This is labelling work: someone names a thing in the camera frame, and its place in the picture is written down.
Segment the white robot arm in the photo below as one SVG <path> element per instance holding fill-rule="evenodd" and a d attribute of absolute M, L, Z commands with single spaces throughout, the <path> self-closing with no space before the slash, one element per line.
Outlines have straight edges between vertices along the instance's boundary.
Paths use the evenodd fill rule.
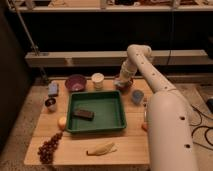
<path fill-rule="evenodd" d="M 148 45 L 127 48 L 118 82 L 128 82 L 139 71 L 153 91 L 147 103 L 148 144 L 151 171 L 199 171 L 189 118 L 193 109 L 182 93 L 148 60 Z"/>

